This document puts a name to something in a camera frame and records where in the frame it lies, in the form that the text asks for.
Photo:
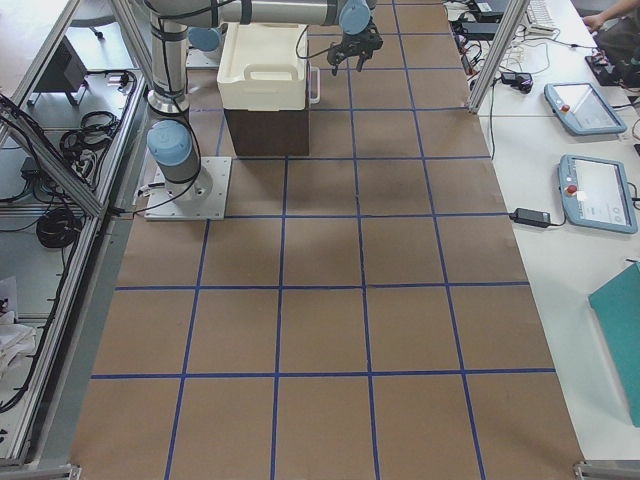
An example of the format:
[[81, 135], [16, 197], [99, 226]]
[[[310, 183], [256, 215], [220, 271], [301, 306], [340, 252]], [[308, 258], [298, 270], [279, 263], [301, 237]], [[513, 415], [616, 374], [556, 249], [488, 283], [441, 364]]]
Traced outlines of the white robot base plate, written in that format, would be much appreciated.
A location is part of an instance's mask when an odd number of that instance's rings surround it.
[[199, 176], [193, 184], [166, 183], [157, 167], [142, 214], [147, 220], [222, 220], [225, 217], [231, 176], [231, 157], [203, 157]]

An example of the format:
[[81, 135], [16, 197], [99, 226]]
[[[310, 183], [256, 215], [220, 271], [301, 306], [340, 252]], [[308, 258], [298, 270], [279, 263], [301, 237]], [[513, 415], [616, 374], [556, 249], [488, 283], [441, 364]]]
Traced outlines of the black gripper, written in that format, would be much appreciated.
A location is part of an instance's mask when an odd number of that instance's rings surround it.
[[340, 43], [332, 45], [327, 53], [327, 62], [331, 65], [331, 74], [336, 76], [341, 60], [358, 57], [356, 70], [361, 71], [365, 62], [373, 57], [375, 51], [380, 50], [383, 39], [375, 28], [368, 28], [357, 34], [342, 36]]

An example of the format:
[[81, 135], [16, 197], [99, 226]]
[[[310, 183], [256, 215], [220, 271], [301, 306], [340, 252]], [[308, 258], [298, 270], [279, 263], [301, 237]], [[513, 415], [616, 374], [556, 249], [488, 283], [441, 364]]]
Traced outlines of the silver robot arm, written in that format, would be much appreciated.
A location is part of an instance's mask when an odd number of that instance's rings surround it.
[[191, 28], [209, 30], [224, 23], [339, 26], [342, 40], [324, 50], [337, 68], [350, 57], [360, 64], [381, 49], [373, 1], [149, 1], [152, 33], [152, 85], [148, 102], [158, 122], [147, 147], [161, 168], [172, 199], [189, 193], [201, 171], [198, 139], [189, 123], [186, 50]]

